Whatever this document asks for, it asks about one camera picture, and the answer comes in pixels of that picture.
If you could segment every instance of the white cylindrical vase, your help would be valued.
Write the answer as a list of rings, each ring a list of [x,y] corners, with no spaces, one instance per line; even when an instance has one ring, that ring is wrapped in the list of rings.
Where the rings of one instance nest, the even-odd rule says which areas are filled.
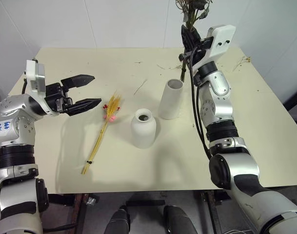
[[[131,121],[131,132],[133,144],[146,149],[155,141],[156,120],[148,109],[139,109]]]
[[[161,118],[174,119],[178,117],[182,91],[183,82],[181,80],[171,79],[167,81],[158,109]]]

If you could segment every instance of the black cable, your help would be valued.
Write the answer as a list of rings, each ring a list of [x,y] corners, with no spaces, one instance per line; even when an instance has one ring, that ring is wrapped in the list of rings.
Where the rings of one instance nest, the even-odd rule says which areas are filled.
[[[204,140],[203,129],[202,129],[202,125],[201,125],[201,119],[199,118],[199,120],[198,120],[199,114],[197,115],[196,104],[195,104],[195,90],[194,90],[194,80],[193,80],[193,59],[194,59],[194,54],[195,54],[195,51],[196,50],[197,50],[197,47],[195,47],[192,50],[192,53],[191,53],[191,56],[190,56],[190,62],[189,62],[189,72],[190,72],[191,86],[192,86],[193,113],[194,113],[194,119],[195,119],[195,124],[196,124],[198,135],[199,135],[200,140],[202,142],[202,145],[203,145],[203,148],[205,150],[205,153],[206,153],[207,157],[210,159],[211,158],[211,154],[208,151],[208,148],[207,148],[206,143],[205,143],[205,140]]]
[[[202,124],[201,124],[201,118],[200,118],[200,111],[199,111],[199,90],[200,90],[200,86],[197,86],[197,93],[196,93],[196,111],[197,111],[197,116],[198,116],[198,120],[199,120],[199,125],[200,125],[200,132],[201,132],[201,135],[202,135],[202,145],[203,145],[203,148],[206,152],[206,155],[208,157],[208,159],[210,160],[210,158],[212,157],[208,148],[207,148],[207,145],[206,145],[206,142],[205,142],[205,137],[204,137],[204,134],[203,134],[203,129],[202,129]]]
[[[71,223],[71,224],[66,224],[64,226],[60,226],[56,228],[43,228],[43,233],[64,231],[64,230],[75,228],[77,225],[78,223]]]
[[[27,79],[23,79],[23,86],[22,86],[21,94],[25,93],[26,87],[27,87]]]

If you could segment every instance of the wheat stalk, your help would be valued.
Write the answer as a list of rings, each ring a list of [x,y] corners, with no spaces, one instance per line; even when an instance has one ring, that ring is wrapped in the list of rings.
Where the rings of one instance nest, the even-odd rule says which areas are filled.
[[[121,96],[116,95],[116,93],[114,93],[112,95],[112,97],[110,98],[108,105],[107,105],[107,112],[106,112],[107,117],[106,117],[105,123],[104,123],[102,129],[100,130],[99,137],[94,145],[94,148],[90,154],[89,159],[86,161],[86,163],[84,165],[84,168],[83,168],[81,174],[85,175],[85,173],[89,169],[90,165],[92,164],[94,156],[97,153],[97,151],[99,150],[101,140],[104,137],[104,133],[108,126],[108,122],[109,122],[110,118],[114,115],[114,113],[117,111],[119,104],[120,104],[120,100],[121,100]]]

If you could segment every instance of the vase opening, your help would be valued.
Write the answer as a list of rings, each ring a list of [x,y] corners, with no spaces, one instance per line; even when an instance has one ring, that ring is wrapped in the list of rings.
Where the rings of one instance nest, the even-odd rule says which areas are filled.
[[[171,89],[180,89],[183,86],[183,82],[180,81],[179,79],[171,79],[168,81],[168,86]]]
[[[152,118],[152,113],[147,109],[139,109],[135,113],[135,117],[140,122],[147,122]]]

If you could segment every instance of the dried plant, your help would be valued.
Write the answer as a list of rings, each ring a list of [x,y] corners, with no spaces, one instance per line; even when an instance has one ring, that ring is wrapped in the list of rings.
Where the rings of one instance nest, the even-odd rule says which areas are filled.
[[[120,101],[121,101],[121,96],[116,95],[116,93],[114,93],[112,95],[112,97],[110,98],[108,105],[106,105],[105,123],[104,123],[102,129],[100,130],[99,137],[95,143],[95,146],[90,154],[89,159],[86,161],[86,163],[84,165],[84,168],[83,168],[81,174],[85,175],[85,173],[89,169],[90,165],[92,164],[94,156],[97,153],[97,151],[99,150],[101,140],[104,137],[104,133],[108,126],[108,123],[111,122],[111,118],[114,116],[115,112],[120,109],[120,107],[119,107]]]
[[[193,30],[194,23],[207,17],[212,0],[176,0],[178,9],[184,14],[183,22],[189,30]],[[186,61],[183,61],[181,80],[184,82]]]

